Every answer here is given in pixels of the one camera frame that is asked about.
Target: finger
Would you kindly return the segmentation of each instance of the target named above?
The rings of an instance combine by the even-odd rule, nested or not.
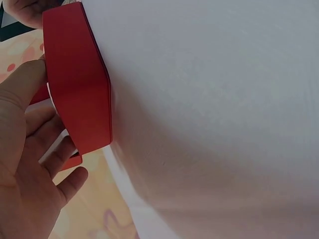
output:
[[[32,157],[39,160],[64,130],[61,118],[55,115],[26,139],[24,151],[31,151]]]
[[[36,132],[46,122],[56,115],[55,109],[51,107],[40,108],[25,114],[26,137]]]
[[[70,136],[66,136],[57,146],[56,150],[44,160],[42,167],[48,171],[52,179],[62,169],[64,163],[72,156],[75,149],[76,147]]]
[[[25,110],[45,82],[44,60],[25,62],[0,84],[0,97]]]
[[[62,206],[64,207],[80,190],[89,176],[88,171],[83,167],[76,168],[67,178],[65,178],[56,187],[58,188],[61,198]]]

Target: white paper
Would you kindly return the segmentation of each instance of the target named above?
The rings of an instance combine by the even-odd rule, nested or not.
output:
[[[167,224],[131,208],[141,239],[319,238],[318,1],[83,4],[136,192],[112,173]]]

